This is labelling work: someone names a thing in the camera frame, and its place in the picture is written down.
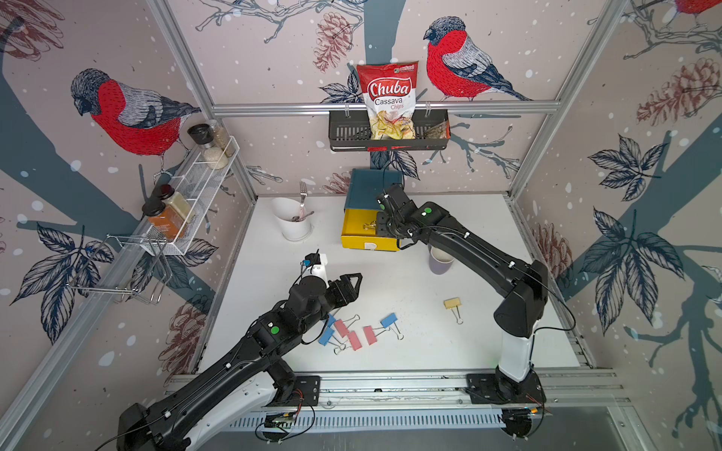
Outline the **yellow drawer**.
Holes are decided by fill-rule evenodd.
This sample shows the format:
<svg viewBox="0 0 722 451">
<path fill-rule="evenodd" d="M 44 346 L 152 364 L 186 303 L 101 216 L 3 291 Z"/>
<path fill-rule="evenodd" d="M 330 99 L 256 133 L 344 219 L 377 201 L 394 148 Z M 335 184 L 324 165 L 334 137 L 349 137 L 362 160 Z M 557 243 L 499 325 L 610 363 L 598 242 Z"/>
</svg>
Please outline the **yellow drawer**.
<svg viewBox="0 0 722 451">
<path fill-rule="evenodd" d="M 341 246 L 345 249 L 379 252 L 398 252 L 397 240 L 387 233 L 384 220 L 378 222 L 374 210 L 346 210 L 340 235 Z M 376 230 L 364 230 L 363 225 L 376 223 Z"/>
</svg>

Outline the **teal drawer cabinet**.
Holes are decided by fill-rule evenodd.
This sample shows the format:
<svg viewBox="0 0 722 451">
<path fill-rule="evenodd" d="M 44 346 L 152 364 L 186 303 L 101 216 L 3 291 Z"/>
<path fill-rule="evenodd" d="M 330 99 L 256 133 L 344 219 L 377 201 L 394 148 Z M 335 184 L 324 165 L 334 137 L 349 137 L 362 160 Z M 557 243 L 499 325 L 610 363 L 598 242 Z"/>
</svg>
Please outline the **teal drawer cabinet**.
<svg viewBox="0 0 722 451">
<path fill-rule="evenodd" d="M 385 189 L 393 184 L 401 184 L 403 174 L 399 171 L 355 168 L 351 173 L 351 182 L 346 195 L 344 210 L 381 210 L 377 201 Z"/>
</svg>

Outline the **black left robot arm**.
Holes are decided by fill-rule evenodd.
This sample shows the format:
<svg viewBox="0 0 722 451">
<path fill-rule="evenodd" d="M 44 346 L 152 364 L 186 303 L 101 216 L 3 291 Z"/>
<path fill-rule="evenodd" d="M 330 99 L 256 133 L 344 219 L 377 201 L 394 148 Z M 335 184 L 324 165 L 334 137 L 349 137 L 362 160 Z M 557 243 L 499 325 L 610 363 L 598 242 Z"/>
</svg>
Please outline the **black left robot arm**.
<svg viewBox="0 0 722 451">
<path fill-rule="evenodd" d="M 354 302 L 361 274 L 327 282 L 309 275 L 287 299 L 256 319 L 238 343 L 181 389 L 145 408 L 136 403 L 118 421 L 118 450 L 197 450 L 223 428 L 274 400 L 287 400 L 295 375 L 283 357 L 330 313 Z"/>
</svg>

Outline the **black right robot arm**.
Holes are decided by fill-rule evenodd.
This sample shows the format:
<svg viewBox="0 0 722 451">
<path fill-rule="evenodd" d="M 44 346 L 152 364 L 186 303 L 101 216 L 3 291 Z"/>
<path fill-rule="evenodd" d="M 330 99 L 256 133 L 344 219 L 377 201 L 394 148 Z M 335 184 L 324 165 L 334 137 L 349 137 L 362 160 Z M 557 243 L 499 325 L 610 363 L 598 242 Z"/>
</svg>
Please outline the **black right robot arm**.
<svg viewBox="0 0 722 451">
<path fill-rule="evenodd" d="M 535 326 L 548 301 L 549 272 L 541 261 L 527 263 L 489 244 L 433 202 L 417 206 L 402 186 L 393 184 L 377 197 L 385 226 L 399 242 L 423 242 L 478 274 L 501 297 L 494 321 L 503 331 L 496 367 L 500 381 L 522 383 L 532 373 Z"/>
</svg>

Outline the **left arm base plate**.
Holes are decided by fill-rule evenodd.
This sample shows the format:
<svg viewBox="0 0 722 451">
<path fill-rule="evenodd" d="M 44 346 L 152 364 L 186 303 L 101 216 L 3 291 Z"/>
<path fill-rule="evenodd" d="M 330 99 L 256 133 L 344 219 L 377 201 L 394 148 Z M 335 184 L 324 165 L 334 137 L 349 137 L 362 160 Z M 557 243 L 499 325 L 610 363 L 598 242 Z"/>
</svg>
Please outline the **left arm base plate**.
<svg viewBox="0 0 722 451">
<path fill-rule="evenodd" d="M 299 404 L 316 407 L 319 403 L 322 378 L 317 375 L 295 376 L 284 381 L 268 407 L 297 407 Z"/>
</svg>

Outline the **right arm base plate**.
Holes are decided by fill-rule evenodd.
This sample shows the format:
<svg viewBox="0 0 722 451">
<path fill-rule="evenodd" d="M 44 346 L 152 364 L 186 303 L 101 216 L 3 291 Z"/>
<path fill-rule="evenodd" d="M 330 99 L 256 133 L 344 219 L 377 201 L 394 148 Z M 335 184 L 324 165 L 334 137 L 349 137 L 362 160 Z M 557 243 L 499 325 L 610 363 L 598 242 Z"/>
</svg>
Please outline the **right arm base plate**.
<svg viewBox="0 0 722 451">
<path fill-rule="evenodd" d="M 470 373 L 466 375 L 464 392 L 473 404 L 505 405 L 533 403 L 545 404 L 546 396 L 538 374 L 531 370 L 520 383 L 500 371 Z"/>
</svg>

